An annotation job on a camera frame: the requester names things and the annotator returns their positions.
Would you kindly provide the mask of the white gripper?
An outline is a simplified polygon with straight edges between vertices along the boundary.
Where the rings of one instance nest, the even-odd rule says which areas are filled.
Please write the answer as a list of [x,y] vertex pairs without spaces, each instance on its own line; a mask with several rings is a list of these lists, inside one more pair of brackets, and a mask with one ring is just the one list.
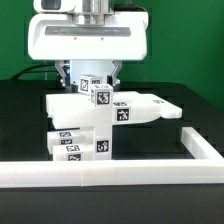
[[69,60],[112,60],[107,83],[116,85],[121,61],[147,55],[149,13],[113,0],[33,0],[36,15],[28,30],[34,60],[59,60],[55,68],[63,87],[70,86]]

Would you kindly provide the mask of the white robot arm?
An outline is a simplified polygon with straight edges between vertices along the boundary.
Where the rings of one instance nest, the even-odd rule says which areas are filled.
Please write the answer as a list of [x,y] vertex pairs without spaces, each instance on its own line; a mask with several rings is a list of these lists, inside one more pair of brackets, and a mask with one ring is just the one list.
[[124,61],[147,55],[149,12],[114,0],[33,0],[28,54],[53,61],[64,86],[86,75],[116,80]]

